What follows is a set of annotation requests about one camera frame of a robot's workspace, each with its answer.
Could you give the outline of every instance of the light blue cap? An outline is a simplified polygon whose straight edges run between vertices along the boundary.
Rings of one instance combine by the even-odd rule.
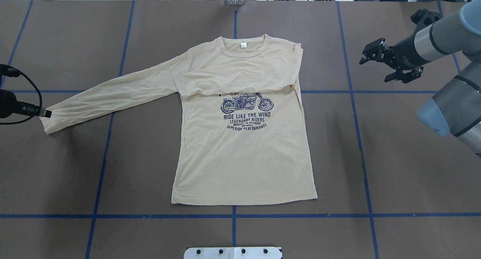
[[[450,134],[448,123],[438,104],[430,98],[416,113],[417,118],[439,136]]]
[[[474,0],[459,10],[461,23],[472,33],[481,36],[481,0]]]

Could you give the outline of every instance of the motorcycle print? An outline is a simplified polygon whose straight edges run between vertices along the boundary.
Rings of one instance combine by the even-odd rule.
[[[238,97],[224,98],[220,110],[225,114],[233,113],[237,110],[254,110],[256,101],[259,97],[258,108],[262,111],[272,110],[274,103],[269,98],[264,98],[261,93],[245,93]]]

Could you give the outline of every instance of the black band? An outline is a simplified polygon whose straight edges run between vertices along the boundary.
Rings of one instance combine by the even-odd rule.
[[[480,87],[478,84],[472,82],[471,80],[466,79],[465,77],[460,76],[460,75],[456,75],[454,78],[455,78],[455,79],[458,79],[458,80],[460,80],[460,81],[462,81],[462,82],[464,82],[464,83],[466,83],[466,84],[468,84],[468,85],[471,86],[474,90],[476,90],[476,91],[478,91],[479,93],[481,93],[481,87]]]
[[[464,129],[461,130],[460,132],[457,132],[456,134],[454,134],[454,136],[455,136],[455,137],[461,136],[462,134],[466,133],[468,130],[472,129],[475,125],[479,124],[479,122],[481,122],[481,117],[479,117],[478,119],[474,120],[474,122],[472,122],[469,126],[467,126],[466,128],[464,128]]]
[[[444,55],[450,55],[450,53],[446,53],[444,52],[443,50],[441,50],[438,45],[436,45],[436,42],[434,41],[434,38],[433,38],[433,27],[434,27],[434,24],[431,25],[431,28],[429,28],[429,40],[431,40],[431,45],[433,46],[433,48],[435,48],[439,53],[442,53]]]

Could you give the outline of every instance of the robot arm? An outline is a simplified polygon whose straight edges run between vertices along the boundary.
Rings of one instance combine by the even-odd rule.
[[[417,116],[438,135],[458,137],[481,158],[481,0],[443,19],[419,10],[411,20],[417,24],[412,36],[392,47],[383,38],[366,45],[359,64],[384,62],[396,70],[385,82],[409,83],[421,76],[423,64],[462,51],[471,63],[430,98]]]

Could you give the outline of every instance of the long-sleeve shirt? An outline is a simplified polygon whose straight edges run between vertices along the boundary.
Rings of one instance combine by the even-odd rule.
[[[172,203],[279,204],[317,198],[299,89],[300,44],[216,38],[106,81],[41,118],[48,134],[178,92]]]

